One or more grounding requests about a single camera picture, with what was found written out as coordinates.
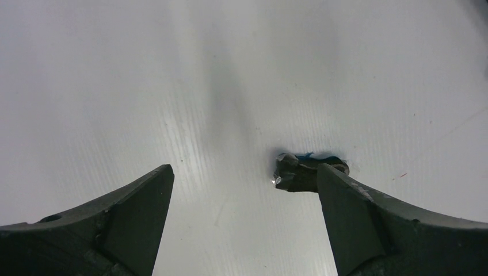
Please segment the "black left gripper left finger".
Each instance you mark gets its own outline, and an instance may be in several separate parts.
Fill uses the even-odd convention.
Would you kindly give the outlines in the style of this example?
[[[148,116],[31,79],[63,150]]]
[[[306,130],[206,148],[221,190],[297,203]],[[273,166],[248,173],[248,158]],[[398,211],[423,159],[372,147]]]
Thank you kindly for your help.
[[[2,275],[151,275],[174,172],[164,164],[36,223],[1,227]]]

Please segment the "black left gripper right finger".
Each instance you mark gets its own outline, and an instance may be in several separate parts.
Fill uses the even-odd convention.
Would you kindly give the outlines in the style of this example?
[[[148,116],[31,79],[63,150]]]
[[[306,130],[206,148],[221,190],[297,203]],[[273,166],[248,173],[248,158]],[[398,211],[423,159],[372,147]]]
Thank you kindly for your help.
[[[317,185],[339,275],[486,275],[487,224],[429,211],[329,165]]]

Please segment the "blue black eraser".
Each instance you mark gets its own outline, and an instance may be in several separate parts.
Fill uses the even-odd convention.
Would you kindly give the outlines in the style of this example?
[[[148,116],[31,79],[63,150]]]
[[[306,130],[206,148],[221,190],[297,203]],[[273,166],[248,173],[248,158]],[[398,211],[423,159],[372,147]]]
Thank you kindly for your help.
[[[332,168],[349,175],[349,166],[337,156],[314,158],[309,152],[305,155],[282,153],[276,158],[276,168],[271,179],[275,188],[290,193],[317,193],[318,167],[328,164]]]

